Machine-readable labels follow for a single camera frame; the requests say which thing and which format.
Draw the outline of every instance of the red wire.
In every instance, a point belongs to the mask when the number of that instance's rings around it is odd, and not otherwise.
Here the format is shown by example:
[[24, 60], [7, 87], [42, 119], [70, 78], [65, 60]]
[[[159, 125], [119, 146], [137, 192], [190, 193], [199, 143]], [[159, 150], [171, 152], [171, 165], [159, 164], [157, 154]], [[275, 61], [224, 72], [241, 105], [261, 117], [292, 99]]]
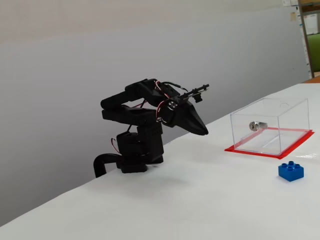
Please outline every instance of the red wire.
[[165, 101], [160, 102], [160, 104], [158, 105], [158, 107], [156, 108], [156, 112], [155, 112], [155, 119], [158, 120], [158, 113], [160, 112], [161, 109], [161, 105], [164, 103]]
[[116, 149], [116, 147], [115, 147], [115, 145], [114, 145], [114, 138], [111, 138], [111, 145], [112, 145], [112, 147], [113, 147], [113, 149], [118, 153], [118, 154], [120, 154], [120, 152], [118, 151], [118, 149]]
[[156, 87], [169, 99], [170, 98], [169, 95], [162, 91], [162, 89], [158, 86], [158, 83], [160, 83], [160, 82], [159, 81], [155, 82]]

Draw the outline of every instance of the blue lego brick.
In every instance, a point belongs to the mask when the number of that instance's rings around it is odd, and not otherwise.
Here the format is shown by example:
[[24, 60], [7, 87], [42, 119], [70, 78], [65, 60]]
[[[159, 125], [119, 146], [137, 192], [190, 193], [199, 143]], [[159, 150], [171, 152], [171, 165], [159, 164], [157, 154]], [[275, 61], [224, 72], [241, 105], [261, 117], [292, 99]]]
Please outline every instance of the blue lego brick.
[[288, 164], [282, 163], [278, 167], [279, 169], [279, 176], [292, 182], [297, 179], [301, 179], [304, 177], [304, 168], [300, 166], [300, 164], [295, 164], [293, 161], [289, 161]]

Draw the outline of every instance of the black robotic arm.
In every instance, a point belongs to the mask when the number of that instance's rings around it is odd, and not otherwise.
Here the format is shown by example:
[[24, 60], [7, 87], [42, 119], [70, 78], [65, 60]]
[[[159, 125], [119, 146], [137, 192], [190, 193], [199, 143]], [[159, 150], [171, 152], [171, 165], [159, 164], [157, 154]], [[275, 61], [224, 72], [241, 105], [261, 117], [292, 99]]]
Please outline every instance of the black robotic arm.
[[[182, 95], [172, 85], [187, 91], [175, 83], [145, 79], [128, 85], [125, 91], [101, 101], [103, 119], [128, 124], [130, 127], [116, 137], [121, 155], [102, 154], [94, 160], [97, 178], [106, 174], [104, 164], [107, 163], [116, 163], [123, 173], [145, 172], [148, 169], [146, 165], [162, 163], [164, 150], [161, 124], [171, 128], [179, 126], [197, 135], [208, 134], [189, 98], [193, 97], [196, 103], [202, 101], [201, 93], [209, 85]], [[140, 107], [124, 105], [139, 99], [144, 99]], [[142, 108], [145, 102], [157, 109]], [[137, 126], [137, 133], [129, 132], [132, 125]]]

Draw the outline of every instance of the transparent acrylic box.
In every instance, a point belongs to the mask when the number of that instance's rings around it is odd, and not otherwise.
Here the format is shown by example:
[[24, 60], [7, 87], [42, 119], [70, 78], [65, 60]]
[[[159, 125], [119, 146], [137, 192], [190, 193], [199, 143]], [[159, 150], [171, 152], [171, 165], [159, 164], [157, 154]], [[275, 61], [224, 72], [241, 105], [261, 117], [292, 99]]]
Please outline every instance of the transparent acrylic box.
[[307, 98], [262, 98], [230, 117], [238, 151], [278, 156], [310, 131]]

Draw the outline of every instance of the white table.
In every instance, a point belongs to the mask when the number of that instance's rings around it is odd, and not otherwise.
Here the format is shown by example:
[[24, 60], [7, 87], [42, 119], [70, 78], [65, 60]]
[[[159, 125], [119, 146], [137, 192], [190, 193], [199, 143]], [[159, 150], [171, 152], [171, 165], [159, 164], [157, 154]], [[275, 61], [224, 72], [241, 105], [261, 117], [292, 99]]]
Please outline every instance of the white table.
[[[233, 143], [225, 116], [208, 124], [208, 136], [167, 144], [163, 164], [66, 192], [2, 226], [0, 240], [319, 240], [320, 84], [271, 97], [309, 98], [315, 134], [284, 159], [225, 152]], [[279, 177], [288, 161], [305, 177]]]

